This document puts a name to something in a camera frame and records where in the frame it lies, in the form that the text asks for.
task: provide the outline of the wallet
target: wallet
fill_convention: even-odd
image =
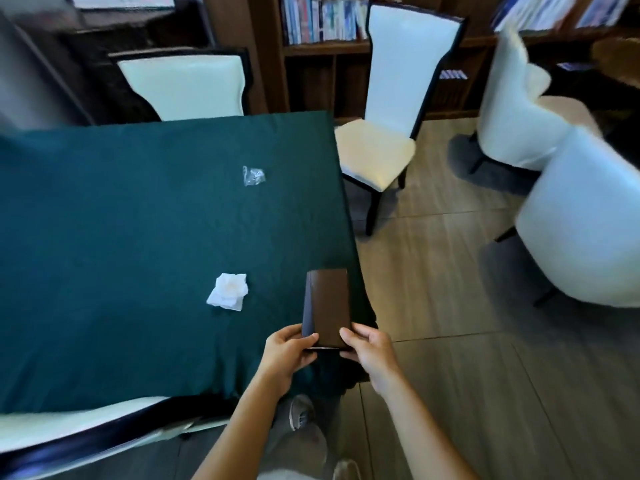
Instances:
[[[341,327],[351,329],[349,280],[346,269],[316,269],[307,273],[302,336],[320,338],[310,350],[350,347],[340,337]]]

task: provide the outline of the crumpled tissue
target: crumpled tissue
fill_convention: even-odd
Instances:
[[[246,274],[222,273],[216,279],[216,287],[207,298],[207,304],[239,312],[247,293]]]

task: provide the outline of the green tablecloth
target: green tablecloth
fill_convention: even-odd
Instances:
[[[348,268],[353,319],[375,323],[324,112],[4,137],[0,219],[3,413],[236,397],[301,321],[310,269]],[[241,312],[206,304],[220,273],[247,273]],[[326,354],[293,390],[361,371]]]

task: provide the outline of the plastic bag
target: plastic bag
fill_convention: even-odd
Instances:
[[[264,177],[264,170],[260,168],[250,168],[242,167],[242,174],[244,176],[244,186],[247,187],[249,185],[257,185],[266,180]]]

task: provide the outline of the white armchair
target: white armchair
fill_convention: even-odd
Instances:
[[[343,176],[371,193],[367,235],[373,233],[382,192],[396,178],[404,188],[430,92],[464,26],[462,18],[413,6],[369,3],[372,59],[364,120],[335,131]]]
[[[109,58],[162,121],[244,115],[252,81],[245,49],[160,48]]]
[[[527,49],[511,27],[500,32],[489,80],[484,90],[477,140],[488,159],[541,171],[572,125],[602,137],[587,107],[576,99],[542,96],[551,76],[531,64]]]
[[[585,128],[562,142],[515,227],[558,290],[640,306],[640,171]]]

